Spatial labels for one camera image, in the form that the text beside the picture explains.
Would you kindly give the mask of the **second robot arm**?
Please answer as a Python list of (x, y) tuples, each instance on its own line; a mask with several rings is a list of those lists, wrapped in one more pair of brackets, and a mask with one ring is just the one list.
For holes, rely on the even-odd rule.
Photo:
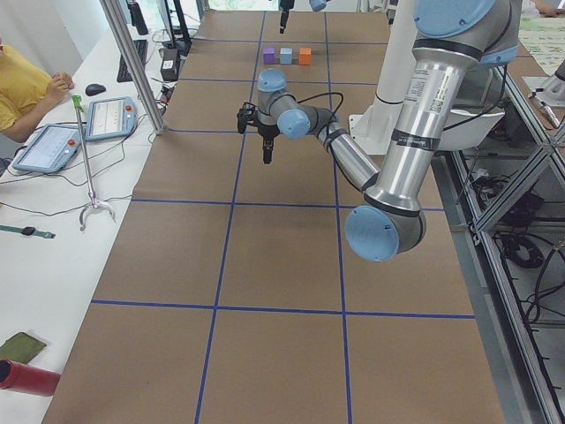
[(257, 127), (263, 161), (274, 139), (316, 137), (365, 204), (347, 217), (350, 248), (367, 261), (387, 261), (416, 246), (426, 233), (418, 192), (433, 155), (441, 149), (448, 114), (471, 68), (511, 62), (517, 51), (518, 1), (418, 1), (411, 53), (416, 60), (383, 165), (378, 167), (331, 110), (300, 104), (286, 77), (266, 69), (258, 79), (258, 102), (246, 102), (237, 129)]

